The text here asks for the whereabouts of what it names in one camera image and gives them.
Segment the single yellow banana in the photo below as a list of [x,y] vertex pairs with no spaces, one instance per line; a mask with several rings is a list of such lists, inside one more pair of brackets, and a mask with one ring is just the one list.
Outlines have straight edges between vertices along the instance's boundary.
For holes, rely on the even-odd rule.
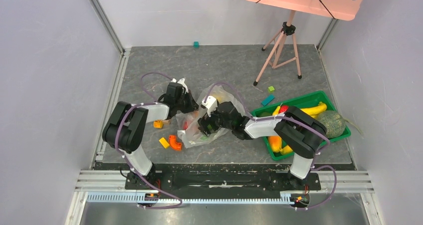
[[281,108],[281,106],[280,106],[280,105],[279,105],[279,106],[277,106],[277,107],[275,108],[275,110],[273,111],[272,116],[276,116],[276,115],[278,115],[278,114],[279,114],[279,110],[280,110],[280,108]]

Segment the clear plastic bag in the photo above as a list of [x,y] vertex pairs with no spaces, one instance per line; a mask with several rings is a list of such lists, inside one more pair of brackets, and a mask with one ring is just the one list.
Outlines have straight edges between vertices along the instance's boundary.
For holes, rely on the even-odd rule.
[[235,129],[249,115],[239,92],[227,82],[205,88],[196,102],[198,110],[176,115],[177,136],[186,149],[210,144]]

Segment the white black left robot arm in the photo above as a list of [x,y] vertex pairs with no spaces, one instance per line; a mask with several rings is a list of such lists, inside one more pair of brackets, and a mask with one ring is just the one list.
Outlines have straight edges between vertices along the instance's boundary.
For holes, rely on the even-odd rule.
[[185,79],[173,79],[158,102],[118,102],[102,131],[102,140],[123,156],[131,171],[138,175],[138,183],[150,189],[156,184],[157,176],[154,164],[141,146],[146,124],[170,120],[179,112],[191,113],[198,108]]

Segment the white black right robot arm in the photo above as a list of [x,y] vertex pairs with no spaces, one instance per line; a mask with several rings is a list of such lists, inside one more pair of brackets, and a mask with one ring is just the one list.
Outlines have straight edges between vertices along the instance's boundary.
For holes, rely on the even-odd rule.
[[315,155],[326,137],[326,127],[295,106],[287,111],[266,117],[244,116],[232,102],[202,102],[206,114],[198,120],[199,130],[210,136],[220,128],[228,129],[240,140],[279,136],[294,152],[288,183],[301,189],[308,183]]

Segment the orange yellow mango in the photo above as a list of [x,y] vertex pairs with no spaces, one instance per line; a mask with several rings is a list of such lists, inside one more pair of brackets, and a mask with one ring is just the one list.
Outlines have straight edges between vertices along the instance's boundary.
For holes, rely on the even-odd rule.
[[282,139],[279,136],[268,136],[267,137],[268,143],[272,152],[280,153],[282,150]]

